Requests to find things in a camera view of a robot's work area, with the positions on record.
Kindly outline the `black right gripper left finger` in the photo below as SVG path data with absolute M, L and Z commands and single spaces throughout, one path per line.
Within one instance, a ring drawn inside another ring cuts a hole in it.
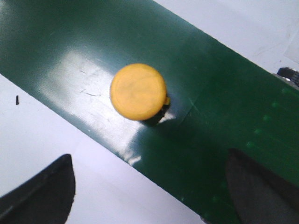
M 64 154 L 41 172 L 0 198 L 2 224 L 64 224 L 75 196 L 70 154 Z

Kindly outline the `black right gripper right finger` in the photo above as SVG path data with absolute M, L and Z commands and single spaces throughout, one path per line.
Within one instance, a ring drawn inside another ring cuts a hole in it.
M 229 150 L 226 180 L 243 224 L 297 224 L 299 188 L 241 150 Z

